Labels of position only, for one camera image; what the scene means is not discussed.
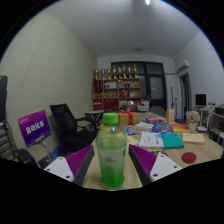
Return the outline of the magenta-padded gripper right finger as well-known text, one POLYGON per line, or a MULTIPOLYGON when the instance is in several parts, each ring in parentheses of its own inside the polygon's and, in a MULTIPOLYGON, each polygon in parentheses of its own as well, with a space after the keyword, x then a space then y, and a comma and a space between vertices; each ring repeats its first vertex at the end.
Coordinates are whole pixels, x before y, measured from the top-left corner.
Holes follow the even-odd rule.
POLYGON ((132 144, 129 145, 129 156, 143 186, 181 170, 181 167, 165 154, 159 152, 155 155, 132 144))

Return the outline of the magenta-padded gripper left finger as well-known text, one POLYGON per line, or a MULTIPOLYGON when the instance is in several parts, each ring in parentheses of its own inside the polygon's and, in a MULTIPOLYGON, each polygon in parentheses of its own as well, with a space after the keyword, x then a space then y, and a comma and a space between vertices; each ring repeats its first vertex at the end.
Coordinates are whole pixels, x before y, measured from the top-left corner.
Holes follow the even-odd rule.
POLYGON ((88 146, 67 158, 59 156, 45 168, 45 171, 81 186, 93 156, 93 146, 88 146))

